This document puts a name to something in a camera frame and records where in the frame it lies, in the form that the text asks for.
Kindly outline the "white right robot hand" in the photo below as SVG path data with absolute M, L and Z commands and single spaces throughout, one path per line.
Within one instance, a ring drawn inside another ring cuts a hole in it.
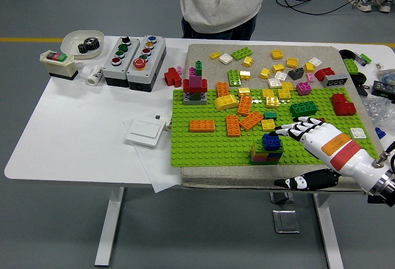
M 297 117 L 294 123 L 277 126 L 272 136 L 287 136 L 303 144 L 308 153 L 320 159 L 326 169 L 294 178 L 274 181 L 282 188 L 315 191 L 338 184 L 340 176 L 353 178 L 371 195 L 384 194 L 387 182 L 394 178 L 388 166 L 374 167 L 375 159 L 358 143 L 330 123 L 311 117 Z

